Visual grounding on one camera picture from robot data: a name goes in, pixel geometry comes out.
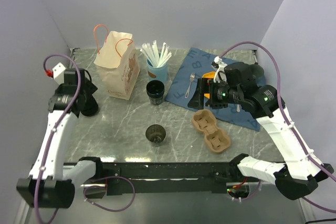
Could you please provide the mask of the stack of black lids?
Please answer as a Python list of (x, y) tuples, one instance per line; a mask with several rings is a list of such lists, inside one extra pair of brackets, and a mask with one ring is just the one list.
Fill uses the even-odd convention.
[(81, 114), (86, 117), (92, 117), (96, 115), (99, 111), (98, 103), (96, 102), (93, 95), (89, 95), (86, 98), (85, 105), (81, 110)]

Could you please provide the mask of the black takeout coffee cup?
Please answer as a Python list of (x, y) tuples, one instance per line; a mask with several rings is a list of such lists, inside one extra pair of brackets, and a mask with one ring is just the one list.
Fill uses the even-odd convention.
[(145, 137), (153, 146), (161, 146), (166, 137), (166, 130), (159, 124), (153, 124), (146, 129)]

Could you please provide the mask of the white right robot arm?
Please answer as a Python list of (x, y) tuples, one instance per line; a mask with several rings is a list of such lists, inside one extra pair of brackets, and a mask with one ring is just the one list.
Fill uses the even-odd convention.
[(277, 187), (288, 199), (296, 200), (311, 194), (318, 183), (334, 172), (323, 163), (301, 139), (279, 92), (271, 85), (259, 86), (264, 74), (258, 64), (235, 62), (218, 69), (219, 80), (199, 78), (188, 107), (203, 109), (240, 105), (265, 129), (283, 157), (282, 163), (271, 163), (240, 154), (230, 162), (230, 177), (264, 180)]

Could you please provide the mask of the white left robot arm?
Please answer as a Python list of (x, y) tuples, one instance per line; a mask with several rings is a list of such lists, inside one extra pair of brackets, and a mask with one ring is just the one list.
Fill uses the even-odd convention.
[(64, 171), (64, 155), (80, 115), (94, 116), (99, 106), (93, 97), (97, 87), (89, 72), (66, 68), (61, 62), (47, 72), (58, 83), (48, 102), (45, 137), (38, 157), (27, 178), (20, 178), (16, 189), (25, 202), (40, 208), (69, 208), (75, 190), (90, 180), (103, 179), (102, 161), (82, 157), (70, 170)]

